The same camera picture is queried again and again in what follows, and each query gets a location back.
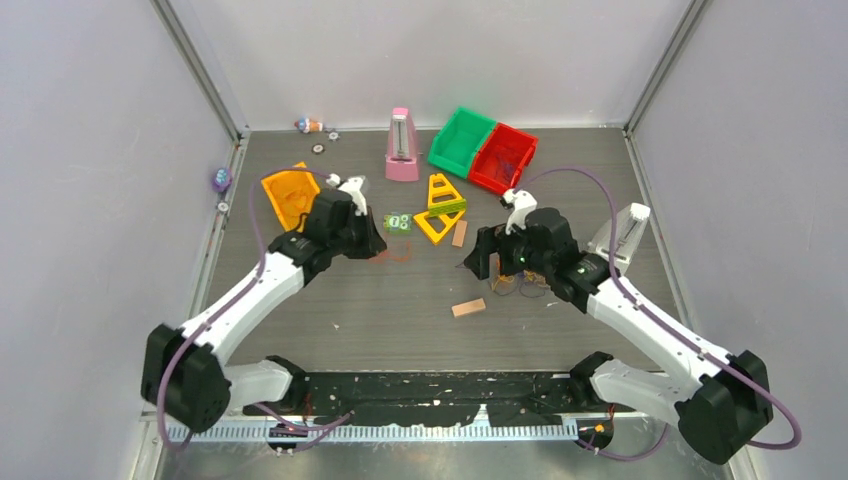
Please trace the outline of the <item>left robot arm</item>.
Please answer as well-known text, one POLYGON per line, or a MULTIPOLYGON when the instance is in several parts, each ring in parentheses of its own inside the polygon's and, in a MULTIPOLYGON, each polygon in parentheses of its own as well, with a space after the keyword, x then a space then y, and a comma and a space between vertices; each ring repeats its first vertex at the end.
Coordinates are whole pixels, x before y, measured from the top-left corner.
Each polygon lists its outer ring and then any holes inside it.
POLYGON ((386 243, 364 194, 347 181, 321 191, 302 230, 287 231, 262 250, 256 266, 212 306, 178 328, 157 326, 147 338, 141 397, 193 433, 227 412, 270 402, 298 412, 307 398, 299 372, 280 357, 233 366, 229 359, 275 308, 303 290, 333 259, 370 259, 386 243))

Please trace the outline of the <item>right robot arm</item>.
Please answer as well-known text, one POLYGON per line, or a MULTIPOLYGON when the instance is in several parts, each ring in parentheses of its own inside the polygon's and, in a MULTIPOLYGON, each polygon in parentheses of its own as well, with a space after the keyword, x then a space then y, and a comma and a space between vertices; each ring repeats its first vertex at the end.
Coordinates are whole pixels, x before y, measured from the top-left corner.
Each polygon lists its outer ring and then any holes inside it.
POLYGON ((463 264, 485 280, 493 256, 500 274, 541 275, 558 299, 616 330, 663 370, 645 372, 593 353, 570 371, 580 408, 615 403, 646 413, 715 464, 727 463, 773 420, 761 358, 749 350, 733 355, 657 309, 606 257, 581 249, 557 209, 531 212, 522 228, 480 228, 463 264))

